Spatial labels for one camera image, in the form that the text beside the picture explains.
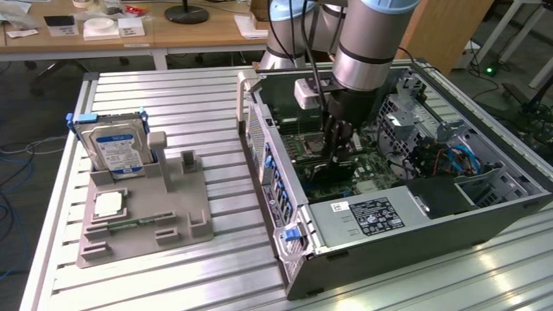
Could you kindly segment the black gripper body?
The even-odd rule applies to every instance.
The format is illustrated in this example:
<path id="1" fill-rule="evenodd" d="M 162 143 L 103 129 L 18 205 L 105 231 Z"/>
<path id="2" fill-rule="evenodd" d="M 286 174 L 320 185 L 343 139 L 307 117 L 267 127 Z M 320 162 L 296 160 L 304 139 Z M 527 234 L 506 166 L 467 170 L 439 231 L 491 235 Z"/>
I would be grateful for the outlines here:
<path id="1" fill-rule="evenodd" d="M 360 126 L 370 118 L 378 92 L 379 89 L 372 91 L 355 91 L 352 89 L 332 91 L 328 102 L 331 116 L 339 121 Z"/>

